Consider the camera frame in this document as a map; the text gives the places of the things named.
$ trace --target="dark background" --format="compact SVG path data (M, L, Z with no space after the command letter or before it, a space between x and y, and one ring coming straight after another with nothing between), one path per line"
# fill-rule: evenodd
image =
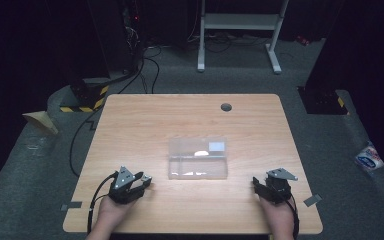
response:
M170 1L173 0L161 2L170 6ZM309 81L351 93L360 118L384 159L384 2L345 1L330 32L343 2L291 0L280 39L293 41L302 35L318 41L328 37ZM183 3L185 7L194 6L194 1ZM68 84L42 32L40 14L46 14L46 4L0 0L0 169L26 123L21 114L46 110L48 97ZM207 4L214 11L229 11L232 7L241 12L276 8L256 0L247 4L233 0ZM194 14L188 14L188 19L183 24L189 27Z

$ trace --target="wooden table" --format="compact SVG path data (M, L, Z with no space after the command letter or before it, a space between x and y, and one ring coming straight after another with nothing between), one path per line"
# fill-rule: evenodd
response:
M228 103L231 111L223 111ZM224 137L228 177L224 180L169 180L169 140ZM126 166L153 177L117 232L267 234L269 228L252 177L283 167L298 177L289 181L297 201L300 233L317 234L322 223L282 104L274 94L111 95L72 201L64 230L86 232L91 198L109 174ZM110 182L101 190L108 193Z

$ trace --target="clear plastic container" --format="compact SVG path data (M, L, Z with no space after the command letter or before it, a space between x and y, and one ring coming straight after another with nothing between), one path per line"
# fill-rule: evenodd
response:
M226 139L173 138L169 141L169 179L226 179Z

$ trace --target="human hand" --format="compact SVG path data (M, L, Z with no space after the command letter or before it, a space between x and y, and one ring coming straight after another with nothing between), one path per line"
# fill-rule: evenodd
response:
M99 205L98 219L86 239L109 239L135 203L136 200L128 204L118 204L108 196L103 197Z
M260 205L266 215L267 222L275 240L289 240L293 238L294 216L286 202L274 205L260 197Z

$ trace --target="hand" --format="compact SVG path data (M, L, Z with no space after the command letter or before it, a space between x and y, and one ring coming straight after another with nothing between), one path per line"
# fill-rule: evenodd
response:
M294 203L291 199L288 201L291 206L294 206ZM263 207L274 239L293 240L294 216L288 204L283 202L274 205L273 203L260 197L260 205Z
M108 196L103 197L99 205L98 219L86 239L109 239L135 203L136 200L128 204L118 204Z

